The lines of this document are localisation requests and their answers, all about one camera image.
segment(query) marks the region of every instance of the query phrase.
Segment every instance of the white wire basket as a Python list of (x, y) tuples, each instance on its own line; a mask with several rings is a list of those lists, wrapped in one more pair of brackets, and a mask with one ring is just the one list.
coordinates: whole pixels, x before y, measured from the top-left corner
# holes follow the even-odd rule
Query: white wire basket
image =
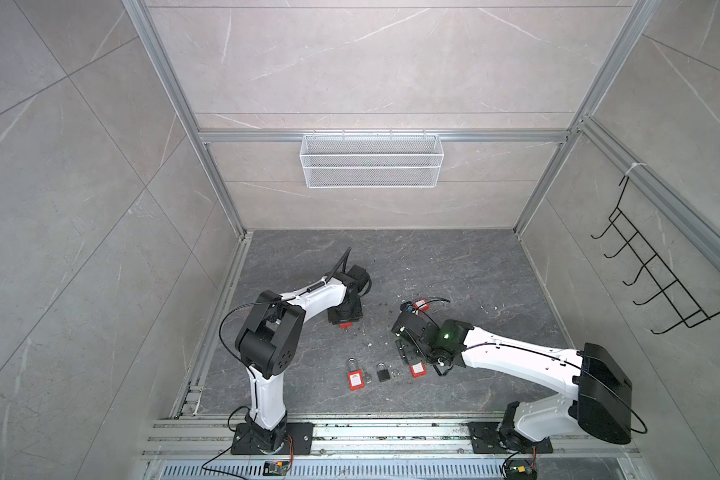
[(308, 134), (299, 157), (309, 188), (434, 187), (443, 145), (425, 132)]

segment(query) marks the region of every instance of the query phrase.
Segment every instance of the zip tie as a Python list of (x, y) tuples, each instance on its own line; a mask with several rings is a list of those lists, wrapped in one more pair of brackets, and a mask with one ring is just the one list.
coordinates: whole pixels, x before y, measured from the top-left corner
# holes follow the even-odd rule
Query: zip tie
[(642, 164), (642, 163), (640, 163), (640, 162), (632, 162), (632, 165), (631, 165), (629, 168), (626, 169), (626, 172), (624, 172), (624, 177), (626, 177), (627, 175), (629, 175), (630, 172), (632, 171), (632, 169), (633, 169), (634, 167), (638, 166), (638, 165), (643, 165), (644, 167), (647, 167), (647, 166), (648, 166), (648, 164)]

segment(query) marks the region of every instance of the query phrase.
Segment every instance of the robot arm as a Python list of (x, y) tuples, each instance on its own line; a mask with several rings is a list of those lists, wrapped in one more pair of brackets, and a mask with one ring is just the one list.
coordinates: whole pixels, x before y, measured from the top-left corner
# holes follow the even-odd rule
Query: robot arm
[(362, 317), (360, 297), (368, 291), (360, 292), (366, 286), (370, 290), (371, 279), (357, 265), (346, 271), (349, 251), (309, 286), (280, 295), (262, 292), (238, 333), (235, 348), (247, 367), (252, 392), (246, 422), (263, 452), (279, 450), (286, 434), (283, 372), (296, 354), (304, 322), (325, 310), (328, 321), (335, 324)]
[(546, 386), (556, 395), (512, 402), (498, 436), (509, 450), (526, 451), (552, 435), (586, 433), (615, 444), (631, 440), (632, 383), (601, 346), (556, 349), (495, 335), (467, 322), (447, 320), (438, 328), (404, 308), (392, 331), (438, 367), (497, 370)]

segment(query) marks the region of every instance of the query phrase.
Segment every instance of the wall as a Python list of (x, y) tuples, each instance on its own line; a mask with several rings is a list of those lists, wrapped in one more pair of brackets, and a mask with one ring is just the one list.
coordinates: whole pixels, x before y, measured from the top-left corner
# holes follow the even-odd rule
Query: wall
[(720, 231), (720, 0), (665, 0), (596, 118)]
[[(630, 8), (628, 0), (148, 3), (204, 129), (567, 128)], [(212, 150), (251, 228), (508, 228), (554, 152), (552, 144), (444, 148), (431, 190), (310, 190), (297, 145)]]
[[(664, 1), (595, 117), (720, 231), (720, 1)], [(634, 407), (650, 429), (635, 440), (654, 475), (720, 478), (720, 316), (650, 332), (677, 314), (662, 299), (634, 305), (656, 292), (650, 278), (624, 285), (640, 268), (637, 258), (628, 250), (604, 257), (623, 244), (614, 231), (591, 238), (608, 223), (621, 177), (582, 140), (523, 242), (576, 344), (602, 342), (634, 380)], [(720, 310), (720, 273), (698, 249), (636, 188), (627, 188), (622, 206), (701, 306)], [(668, 292), (680, 312), (693, 312), (680, 289)]]
[(309, 189), (298, 143), (212, 144), (249, 228), (511, 228), (556, 145), (443, 144), (434, 188)]
[(124, 478), (235, 243), (123, 5), (0, 0), (0, 478)]

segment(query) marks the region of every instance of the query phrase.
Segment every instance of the black wire rack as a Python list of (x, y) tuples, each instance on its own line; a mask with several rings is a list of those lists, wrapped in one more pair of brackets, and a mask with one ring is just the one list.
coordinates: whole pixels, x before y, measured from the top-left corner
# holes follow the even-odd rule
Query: black wire rack
[[(637, 274), (635, 275), (634, 280), (632, 280), (629, 283), (622, 280), (622, 283), (627, 286), (634, 285), (637, 282), (637, 279), (640, 278), (640, 274), (642, 274), (643, 271), (645, 271), (648, 273), (648, 275), (650, 275), (651, 279), (653, 280), (653, 283), (655, 283), (656, 286), (659, 288), (659, 291), (656, 292), (648, 300), (645, 300), (644, 302), (635, 302), (633, 300), (632, 303), (634, 303), (635, 305), (638, 305), (638, 306), (645, 305), (646, 303), (651, 302), (653, 299), (657, 298), (659, 295), (662, 295), (662, 296), (664, 296), (664, 298), (666, 298), (666, 301), (669, 302), (670, 305), (672, 305), (672, 308), (674, 309), (675, 313), (677, 313), (678, 317), (680, 318), (680, 321), (660, 332), (656, 332), (653, 329), (651, 329), (651, 332), (654, 335), (662, 335), (663, 333), (669, 332), (670, 330), (674, 329), (675, 327), (679, 326), (680, 324), (683, 324), (683, 325), (687, 326), (688, 328), (693, 328), (694, 326), (699, 326), (702, 323), (718, 316), (720, 314), (720, 311), (715, 312), (711, 315), (709, 313), (707, 313), (706, 311), (704, 311), (704, 309), (701, 307), (699, 302), (696, 301), (696, 299), (693, 297), (693, 295), (691, 295), (691, 293), (688, 291), (686, 286), (682, 284), (682, 282), (680, 281), (679, 278), (677, 278), (677, 275), (675, 275), (675, 273), (672, 271), (672, 269), (666, 264), (666, 262), (661, 257), (661, 255), (659, 255), (658, 252), (656, 252), (656, 249), (653, 248), (653, 245), (651, 245), (650, 242), (637, 229), (637, 227), (632, 223), (632, 220), (630, 220), (630, 218), (628, 216), (626, 216), (626, 214), (624, 214), (624, 211), (620, 207), (621, 199), (624, 197), (624, 190), (626, 190), (626, 185), (629, 183), (629, 181), (630, 181), (630, 178), (627, 176), (624, 176), (621, 179), (621, 182), (619, 182), (619, 186), (621, 186), (622, 184), (624, 184), (624, 186), (621, 189), (621, 195), (619, 195), (619, 201), (616, 202), (616, 208), (614, 208), (614, 211), (611, 212), (611, 214), (608, 216), (608, 221), (609, 221), (608, 226), (605, 228), (605, 230), (603, 230), (602, 234), (597, 235), (597, 236), (595, 236), (595, 235), (590, 235), (590, 236), (597, 240), (599, 238), (602, 238), (603, 235), (605, 235), (608, 230), (610, 230), (611, 228), (614, 228), (616, 230), (616, 232), (618, 232), (618, 234), (621, 236), (622, 240), (624, 240), (624, 245), (622, 245), (622, 247), (619, 248), (619, 250), (613, 255), (604, 254), (605, 258), (614, 258), (616, 255), (620, 254), (622, 252), (622, 250), (629, 247), (630, 250), (632, 250), (632, 253), (638, 258), (638, 260), (640, 260), (640, 269), (637, 271)], [(619, 218), (623, 218), (634, 229), (635, 233), (632, 234), (629, 238), (627, 238), (626, 235), (624, 235), (624, 232), (622, 232), (621, 229), (618, 227), (618, 225), (616, 225), (616, 220), (618, 220)], [(635, 250), (635, 247), (632, 244), (633, 240), (635, 240), (635, 239), (640, 239), (643, 241), (643, 243), (645, 245), (648, 245), (648, 249), (652, 253), (652, 255), (648, 258), (648, 260), (643, 260), (643, 257), (641, 255), (639, 255), (637, 253), (637, 251)], [(671, 282), (662, 286), (661, 283), (656, 279), (656, 276), (653, 275), (653, 273), (650, 271), (650, 268), (648, 267), (648, 264), (651, 261), (653, 261), (653, 259), (658, 259), (662, 263), (662, 265), (664, 265), (664, 268), (666, 269), (666, 271), (669, 272), (669, 274), (671, 275), (671, 278), (672, 278)], [(684, 316), (683, 314), (681, 314), (680, 311), (677, 309), (677, 306), (675, 305), (675, 303), (672, 301), (670, 296), (667, 295), (667, 293), (666, 293), (667, 289), (669, 289), (672, 285), (675, 285), (675, 284), (679, 285), (680, 288), (682, 288), (682, 291), (684, 291), (688, 295), (688, 297), (693, 302), (693, 305), (696, 306), (696, 310), (693, 313), (691, 313), (690, 315)]]

